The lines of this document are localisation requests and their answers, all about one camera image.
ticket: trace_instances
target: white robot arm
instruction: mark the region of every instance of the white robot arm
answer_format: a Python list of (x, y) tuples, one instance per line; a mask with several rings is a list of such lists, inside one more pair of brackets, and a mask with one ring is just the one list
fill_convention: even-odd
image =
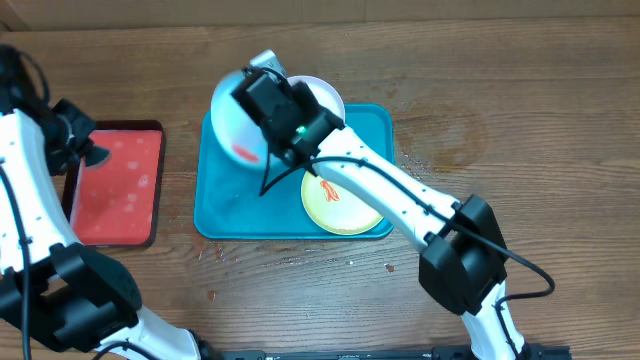
[[(390, 164), (366, 146), (348, 126), (332, 131), (318, 148), (320, 153), (317, 159), (339, 156), (347, 156), (356, 161), (367, 159), (369, 164), (389, 174), (440, 214), (449, 219), (455, 215), (454, 206), (459, 204), (459, 200), (431, 189)], [(349, 190), (376, 209), (398, 227), (419, 254), (428, 247), (424, 239), (427, 234), (440, 234), (447, 227), (444, 221), (425, 213), (422, 206), (368, 167), (359, 166), (357, 163), (327, 161), (315, 163), (313, 169), (322, 178)], [(462, 314), (462, 321), (471, 337), (471, 349), (478, 359), (515, 358), (493, 308), (496, 301), (505, 295), (505, 290), (506, 284), (503, 280), (491, 288), (477, 313), (465, 311)], [(504, 304), (502, 307), (502, 316), (509, 335), (518, 352), (521, 352), (524, 337), (516, 330), (507, 305)]]
[[(270, 151), (290, 166), (261, 193), (299, 168), (350, 191), (411, 242), (420, 254), (420, 284), (461, 315), (478, 359), (528, 358), (505, 303), (504, 263), (511, 257), (545, 276), (550, 287), (535, 296), (548, 295), (555, 285), (544, 271), (506, 250), (489, 205), (477, 196), (461, 203), (414, 180), (320, 106), (306, 84), (290, 85), (282, 73), (254, 63), (243, 71), (245, 79), (231, 95), (260, 127)], [(457, 235), (447, 238), (452, 231)]]
[[(99, 162), (108, 152), (87, 141), (95, 124), (71, 103), (62, 100), (49, 109), (36, 96), (20, 53), (6, 46), (0, 47), (0, 123), (0, 167), (8, 181), (6, 191), (0, 189), (2, 318), (22, 329), (21, 305), (29, 301), (32, 326), (27, 339), (31, 336), (54, 351), (108, 348), (135, 360), (217, 358), (193, 332), (173, 327), (142, 305), (124, 266), (78, 241), (50, 175), (81, 158), (87, 164)], [(23, 281), (22, 243), (9, 191), (28, 238), (29, 284)], [(66, 286), (43, 295), (58, 278)], [(24, 286), (31, 296), (23, 296)]]

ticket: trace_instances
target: wooden table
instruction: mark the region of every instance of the wooden table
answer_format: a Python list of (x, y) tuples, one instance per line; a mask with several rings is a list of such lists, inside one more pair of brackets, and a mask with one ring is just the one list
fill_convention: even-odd
[[(290, 74), (331, 82), (394, 119), (399, 166), (493, 206), (510, 249), (555, 278), (511, 304), (531, 342), (576, 358), (640, 351), (640, 21), (637, 18), (5, 33), (54, 97), (95, 119), (167, 131), (158, 236), (106, 251), (148, 307), (219, 349), (416, 349), (464, 344), (460, 320), (417, 281), (394, 231), (371, 242), (208, 242), (193, 226), (201, 122), (215, 84), (272, 48)], [(393, 265), (390, 272), (385, 264)], [(509, 262), (509, 290), (544, 284)], [(0, 326), (0, 358), (19, 357)], [(35, 358), (54, 354), (34, 344)]]

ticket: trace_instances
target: blue tray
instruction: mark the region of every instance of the blue tray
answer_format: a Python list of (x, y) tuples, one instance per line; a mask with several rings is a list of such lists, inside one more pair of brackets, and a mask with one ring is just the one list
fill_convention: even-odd
[[(346, 104), (345, 108), (347, 124), (374, 151), (393, 162), (393, 128), (389, 113), (375, 104)], [(284, 170), (284, 165), (280, 166), (282, 168), (275, 167), (270, 171), (270, 178)], [(223, 152), (207, 113), (202, 121), (193, 214), (195, 226), (202, 235), (215, 240), (380, 239), (393, 229), (386, 219), (359, 235), (335, 235), (320, 228), (302, 206), (303, 175), (304, 170), (298, 170), (265, 196), (258, 197), (262, 171), (237, 165)]]

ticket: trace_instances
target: black cable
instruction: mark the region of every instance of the black cable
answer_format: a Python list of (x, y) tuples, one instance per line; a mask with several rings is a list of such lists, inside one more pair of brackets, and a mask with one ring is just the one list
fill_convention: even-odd
[(29, 240), (27, 239), (24, 224), (20, 217), (20, 209), (18, 201), (13, 192), (7, 173), (4, 171), (2, 164), (4, 160), (0, 160), (0, 178), (7, 191), (11, 211), (13, 212), (13, 221), (18, 229), (18, 241), (22, 248), (22, 356), (25, 360), (31, 360), (31, 337), (29, 336), (29, 310), (31, 301), (31, 259), (29, 256)]
[(104, 349), (100, 350), (96, 354), (96, 356), (93, 357), (93, 360), (102, 359), (102, 357), (105, 356), (106, 354), (108, 354), (109, 351), (111, 351), (112, 349), (115, 349), (117, 347), (121, 347), (124, 351), (133, 350), (134, 352), (144, 356), (148, 360), (160, 360), (157, 357), (149, 354), (145, 349), (139, 347), (138, 345), (132, 344), (132, 343), (130, 343), (128, 341), (112, 342), (111, 344), (107, 345)]
[[(354, 158), (350, 158), (350, 157), (346, 157), (346, 156), (327, 156), (327, 157), (323, 157), (323, 158), (311, 159), (308, 162), (299, 164), (299, 165), (297, 165), (295, 167), (292, 167), (292, 168), (289, 168), (289, 169), (283, 171), (280, 175), (275, 177), (266, 186), (264, 185), (264, 180), (263, 180), (263, 186), (260, 189), (260, 196), (264, 195), (275, 184), (277, 184), (280, 180), (284, 179), (285, 177), (287, 177), (289, 174), (293, 173), (294, 171), (299, 170), (301, 168), (309, 167), (309, 166), (311, 166), (313, 164), (317, 164), (317, 163), (320, 163), (320, 162), (325, 162), (325, 161), (355, 163), (355, 164), (358, 164), (359, 166), (364, 166), (366, 168), (369, 168), (369, 169), (377, 172), (382, 177), (384, 177), (386, 180), (388, 180), (390, 183), (392, 183), (394, 186), (396, 186), (398, 189), (400, 189), (400, 191), (402, 191), (405, 195), (407, 195), (409, 198), (411, 198), (411, 200), (415, 201), (416, 204), (420, 205), (424, 209), (425, 213), (433, 215), (436, 218), (438, 218), (439, 220), (443, 221), (445, 224), (447, 224), (447, 226), (450, 229), (452, 229), (454, 231), (457, 231), (458, 233), (464, 234), (466, 236), (469, 236), (472, 239), (480, 242), (481, 244), (483, 244), (483, 245), (485, 245), (485, 246), (497, 251), (498, 253), (506, 256), (507, 258), (510, 258), (510, 259), (516, 261), (517, 263), (523, 265), (524, 267), (532, 270), (536, 274), (540, 275), (547, 282), (547, 284), (549, 284), (549, 287), (544, 291), (536, 291), (536, 292), (528, 292), (528, 293), (521, 293), (521, 294), (514, 294), (514, 295), (504, 296), (504, 297), (498, 299), (496, 301), (495, 305), (494, 305), (494, 308), (495, 308), (497, 316), (498, 316), (498, 320), (500, 321), (500, 325), (502, 327), (502, 331), (504, 332), (504, 334), (505, 334), (505, 336), (507, 338), (507, 342), (509, 343), (509, 346), (511, 347), (511, 350), (513, 351), (516, 359), (520, 360), (520, 358), (521, 358), (520, 354), (516, 350), (515, 343), (513, 342), (513, 339), (511, 339), (511, 336), (509, 335), (509, 331), (507, 329), (506, 323), (505, 323), (504, 318), (502, 316), (502, 312), (501, 312), (501, 310), (503, 310), (502, 309), (502, 304), (507, 302), (507, 301), (509, 301), (509, 300), (532, 299), (532, 298), (539, 298), (539, 297), (544, 297), (544, 296), (550, 295), (551, 293), (553, 293), (553, 291), (556, 288), (556, 284), (553, 281), (553, 278), (549, 274), (547, 274), (544, 270), (542, 270), (539, 266), (537, 266), (536, 264), (530, 262), (529, 260), (521, 257), (520, 255), (514, 253), (513, 251), (507, 250), (507, 249), (505, 249), (505, 248), (503, 248), (503, 247), (491, 242), (490, 240), (488, 240), (488, 239), (476, 234), (475, 232), (472, 232), (472, 231), (468, 230), (467, 228), (456, 224), (455, 222), (453, 222), (453, 220), (447, 218), (446, 216), (444, 216), (440, 212), (438, 212), (436, 209), (434, 209), (433, 206), (428, 205), (424, 201), (422, 201), (422, 199), (420, 199), (412, 191), (407, 189), (402, 183), (400, 183), (394, 177), (392, 177), (391, 175), (389, 175), (388, 173), (386, 173), (384, 170), (380, 169), (379, 167), (369, 163), (364, 158), (363, 159), (354, 159)], [(265, 179), (266, 179), (267, 173), (268, 173), (268, 168), (267, 168), (267, 171), (265, 171), (265, 177), (264, 177)]]
[(260, 184), (260, 196), (264, 195), (262, 189), (264, 189), (267, 178), (269, 177), (269, 167), (271, 167), (271, 145), (267, 144), (267, 166), (264, 168), (264, 174), (262, 175), (262, 184)]
[(40, 82), (42, 84), (42, 102), (44, 102), (45, 105), (49, 104), (49, 101), (51, 100), (51, 93), (49, 92), (49, 83), (47, 83), (47, 78), (44, 77), (44, 71), (42, 71), (42, 68), (40, 67), (40, 65), (38, 65), (38, 63), (35, 62), (33, 58), (29, 56), (29, 54), (27, 54), (26, 52), (18, 51), (18, 54), (20, 54), (25, 59), (27, 59), (27, 61), (29, 61), (31, 66), (33, 66), (33, 68), (36, 69), (36, 72), (38, 73), (38, 76), (40, 77)]

